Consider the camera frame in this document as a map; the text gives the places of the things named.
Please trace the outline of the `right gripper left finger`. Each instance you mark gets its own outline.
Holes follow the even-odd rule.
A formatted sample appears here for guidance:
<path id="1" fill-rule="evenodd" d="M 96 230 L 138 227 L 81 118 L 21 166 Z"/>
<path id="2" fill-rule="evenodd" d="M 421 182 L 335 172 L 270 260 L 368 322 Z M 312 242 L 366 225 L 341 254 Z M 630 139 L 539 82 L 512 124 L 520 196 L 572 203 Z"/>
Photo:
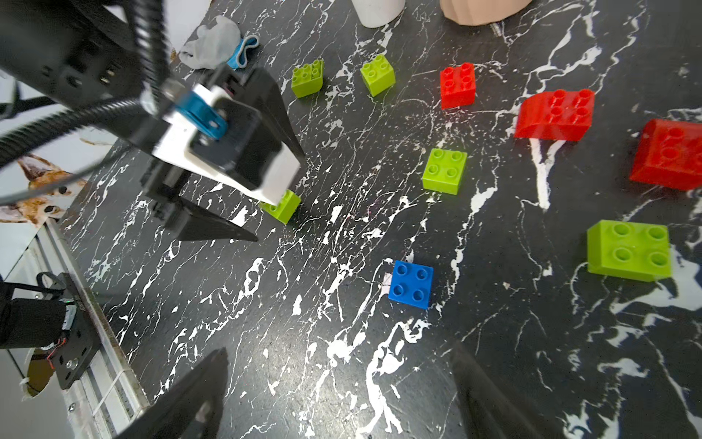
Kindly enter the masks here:
<path id="1" fill-rule="evenodd" d="M 228 354 L 216 349 L 143 415 L 120 438 L 215 438 L 223 415 Z"/>

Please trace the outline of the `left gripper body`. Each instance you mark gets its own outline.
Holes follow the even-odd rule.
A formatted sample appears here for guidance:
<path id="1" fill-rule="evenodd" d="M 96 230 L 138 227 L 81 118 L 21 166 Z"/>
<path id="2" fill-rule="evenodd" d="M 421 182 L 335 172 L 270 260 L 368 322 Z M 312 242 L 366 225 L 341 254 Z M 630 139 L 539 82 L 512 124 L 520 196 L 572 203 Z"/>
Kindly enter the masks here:
<path id="1" fill-rule="evenodd" d="M 153 156 L 193 174 L 277 205 L 302 161 L 294 156 L 250 99 L 249 75 L 222 65 L 208 80 L 186 86 L 169 79 L 166 133 Z"/>

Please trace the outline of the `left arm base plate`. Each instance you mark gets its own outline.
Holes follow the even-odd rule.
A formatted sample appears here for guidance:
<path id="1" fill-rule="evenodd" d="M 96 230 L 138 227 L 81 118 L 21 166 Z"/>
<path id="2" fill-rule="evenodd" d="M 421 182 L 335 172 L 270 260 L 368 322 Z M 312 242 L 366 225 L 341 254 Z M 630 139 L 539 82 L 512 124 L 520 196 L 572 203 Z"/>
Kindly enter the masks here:
<path id="1" fill-rule="evenodd" d="M 69 274 L 42 272 L 34 285 L 1 281 L 1 348 L 47 348 L 63 391 L 80 380 L 101 345 Z"/>

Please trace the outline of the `blue lego brick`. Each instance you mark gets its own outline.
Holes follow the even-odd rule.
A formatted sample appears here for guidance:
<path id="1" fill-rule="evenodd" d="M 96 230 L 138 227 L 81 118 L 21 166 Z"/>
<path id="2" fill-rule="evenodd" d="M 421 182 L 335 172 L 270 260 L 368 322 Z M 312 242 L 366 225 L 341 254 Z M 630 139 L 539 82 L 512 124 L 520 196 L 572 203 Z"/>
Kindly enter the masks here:
<path id="1" fill-rule="evenodd" d="M 433 272 L 433 268 L 429 266 L 396 261 L 389 286 L 389 299 L 428 310 L 431 302 Z"/>

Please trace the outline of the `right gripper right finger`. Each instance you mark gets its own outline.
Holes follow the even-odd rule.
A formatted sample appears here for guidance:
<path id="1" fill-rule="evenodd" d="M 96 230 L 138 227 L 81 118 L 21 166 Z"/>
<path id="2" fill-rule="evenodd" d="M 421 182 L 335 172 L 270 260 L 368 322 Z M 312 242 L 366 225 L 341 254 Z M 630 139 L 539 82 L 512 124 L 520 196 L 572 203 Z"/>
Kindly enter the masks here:
<path id="1" fill-rule="evenodd" d="M 461 342 L 453 344 L 451 369 L 468 438 L 547 438 L 548 420 L 526 397 L 492 379 Z"/>

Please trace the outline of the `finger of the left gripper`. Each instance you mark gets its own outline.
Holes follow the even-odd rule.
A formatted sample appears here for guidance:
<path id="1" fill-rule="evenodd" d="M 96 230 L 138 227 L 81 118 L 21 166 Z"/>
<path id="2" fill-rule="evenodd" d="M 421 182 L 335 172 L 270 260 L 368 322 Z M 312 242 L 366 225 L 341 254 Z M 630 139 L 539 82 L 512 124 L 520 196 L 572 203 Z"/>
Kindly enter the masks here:
<path id="1" fill-rule="evenodd" d="M 263 68 L 254 68 L 249 75 L 249 93 L 253 106 L 267 118 L 276 135 L 295 157 L 305 159 L 305 152 L 294 133 L 281 90 L 272 75 Z"/>
<path id="2" fill-rule="evenodd" d="M 232 239 L 258 241 L 255 234 L 180 196 L 192 173 L 170 164 L 150 164 L 144 173 L 144 195 L 151 211 L 179 241 Z"/>

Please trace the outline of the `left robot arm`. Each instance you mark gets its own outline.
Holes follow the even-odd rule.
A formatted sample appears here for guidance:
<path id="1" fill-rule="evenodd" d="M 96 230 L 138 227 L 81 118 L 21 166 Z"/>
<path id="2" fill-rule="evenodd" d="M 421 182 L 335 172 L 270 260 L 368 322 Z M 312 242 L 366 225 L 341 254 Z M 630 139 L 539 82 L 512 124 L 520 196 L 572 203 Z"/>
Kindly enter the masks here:
<path id="1" fill-rule="evenodd" d="M 107 1 L 2 3 L 1 68 L 38 92 L 23 100 L 15 91 L 2 117 L 63 106 L 2 135 L 2 165 L 19 164 L 29 180 L 27 190 L 1 199 L 2 221 L 38 223 L 56 212 L 51 197 L 74 190 L 82 174 L 53 168 L 35 151 L 96 126 L 150 155 L 144 195 L 180 241 L 254 241 L 181 191 L 199 175 L 267 208 L 290 197 L 305 154 L 276 80 L 248 65 L 258 38 L 226 18 L 199 29 L 182 58 L 208 77 L 186 85 L 170 71 L 163 3 L 125 1 L 122 8 L 126 20 Z"/>

